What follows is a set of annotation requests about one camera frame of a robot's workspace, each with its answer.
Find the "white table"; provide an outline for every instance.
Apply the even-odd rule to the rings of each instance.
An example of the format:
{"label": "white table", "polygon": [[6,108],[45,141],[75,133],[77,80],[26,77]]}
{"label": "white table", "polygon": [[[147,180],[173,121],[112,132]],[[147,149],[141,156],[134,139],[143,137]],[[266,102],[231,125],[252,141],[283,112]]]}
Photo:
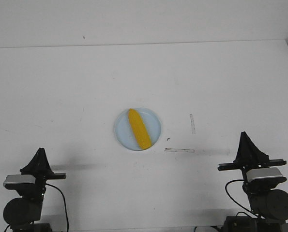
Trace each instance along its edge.
{"label": "white table", "polygon": [[[146,151],[115,139],[115,119],[130,107],[161,119]],[[239,210],[224,185],[241,174],[217,166],[235,159],[241,131],[288,161],[285,41],[0,49],[0,231],[4,206],[18,196],[2,183],[38,147],[67,173],[49,183],[65,193],[71,230],[220,225]],[[280,170],[288,177],[288,165]],[[288,192],[288,181],[280,188]],[[229,191],[248,205],[241,184]],[[65,228],[54,189],[42,219]]]}

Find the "corn on the cob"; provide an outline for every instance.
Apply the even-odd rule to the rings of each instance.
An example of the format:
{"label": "corn on the cob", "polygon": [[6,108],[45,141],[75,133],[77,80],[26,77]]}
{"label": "corn on the cob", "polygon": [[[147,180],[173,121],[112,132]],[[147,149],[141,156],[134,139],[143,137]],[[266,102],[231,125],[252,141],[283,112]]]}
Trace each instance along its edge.
{"label": "corn on the cob", "polygon": [[139,113],[134,109],[130,109],[128,117],[133,134],[136,138],[139,147],[142,148],[143,150],[151,147],[152,142],[150,140],[145,124]]}

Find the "black cable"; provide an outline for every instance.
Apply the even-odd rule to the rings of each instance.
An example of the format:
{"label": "black cable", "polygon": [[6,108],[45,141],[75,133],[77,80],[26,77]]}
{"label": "black cable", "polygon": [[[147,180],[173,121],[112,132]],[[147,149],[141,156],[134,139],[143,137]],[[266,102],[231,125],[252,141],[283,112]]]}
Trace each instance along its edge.
{"label": "black cable", "polygon": [[243,211],[238,212],[238,213],[235,215],[235,218],[237,217],[238,214],[245,214],[247,217],[252,218],[249,214],[247,214],[247,213],[245,213],[245,212],[243,212]]}
{"label": "black cable", "polygon": [[64,194],[63,194],[63,192],[62,192],[58,187],[56,187],[56,186],[54,186],[54,185],[47,184],[47,183],[46,183],[46,185],[55,188],[56,190],[58,190],[58,191],[62,194],[63,202],[64,202],[64,209],[65,209],[65,216],[66,216],[66,223],[67,223],[67,229],[66,229],[66,231],[68,232],[69,222],[68,222],[67,209],[66,209],[66,201],[65,201]]}
{"label": "black cable", "polygon": [[216,226],[211,226],[211,227],[214,228],[215,230],[221,232],[221,229],[220,229],[220,228],[218,228],[218,227],[216,227]]}
{"label": "black cable", "polygon": [[8,226],[5,228],[4,232],[6,232],[9,227],[10,227],[10,225],[8,225]]}
{"label": "black cable", "polygon": [[256,217],[258,217],[256,214],[254,214],[253,212],[251,212],[251,210],[245,208],[244,206],[242,206],[241,204],[239,204],[236,200],[233,199],[233,197],[231,197],[231,195],[229,194],[229,192],[227,191],[227,186],[233,182],[238,182],[238,181],[244,181],[244,180],[231,180],[229,182],[227,182],[226,186],[225,186],[225,190],[227,195],[229,196],[229,198],[231,198],[231,200],[233,200],[238,206],[240,206],[241,208],[243,208],[244,210],[246,210],[247,212],[251,213],[252,215],[255,215]]}

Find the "mark on table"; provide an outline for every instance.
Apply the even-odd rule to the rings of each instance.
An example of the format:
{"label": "mark on table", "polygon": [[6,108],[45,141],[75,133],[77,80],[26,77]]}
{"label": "mark on table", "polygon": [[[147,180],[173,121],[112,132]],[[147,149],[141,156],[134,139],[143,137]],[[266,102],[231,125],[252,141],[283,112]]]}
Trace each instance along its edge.
{"label": "mark on table", "polygon": [[82,121],[82,116],[83,116],[84,112],[85,112],[85,108],[82,108],[82,115],[80,117],[80,121]]}
{"label": "mark on table", "polygon": [[164,151],[195,153],[195,150],[193,149],[180,149],[180,148],[165,148]]}
{"label": "mark on table", "polygon": [[3,131],[5,131],[5,132],[8,132],[8,133],[13,133],[13,134],[16,134],[15,132],[13,132],[13,131],[10,131],[10,130],[7,130],[7,129],[5,129],[5,128],[1,127],[1,126],[0,126],[0,129],[1,129],[1,130],[3,130]]}
{"label": "mark on table", "polygon": [[190,114],[190,121],[191,121],[191,131],[192,131],[192,134],[195,134],[195,133],[196,133],[196,127],[195,127],[195,125],[194,125],[193,114]]}

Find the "round plate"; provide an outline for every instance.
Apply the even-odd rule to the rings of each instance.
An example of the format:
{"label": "round plate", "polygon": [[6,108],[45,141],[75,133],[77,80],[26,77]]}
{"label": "round plate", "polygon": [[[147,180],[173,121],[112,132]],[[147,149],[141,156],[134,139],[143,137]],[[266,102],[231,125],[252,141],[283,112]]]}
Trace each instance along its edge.
{"label": "round plate", "polygon": [[[152,145],[154,145],[158,141],[161,134],[160,120],[158,119],[157,115],[150,109],[133,109],[135,109],[140,114],[145,124],[148,135],[150,136]],[[116,138],[124,147],[133,151],[141,151],[143,149],[141,149],[137,144],[136,138],[129,123],[128,112],[129,109],[123,111],[116,120],[114,128]]]}

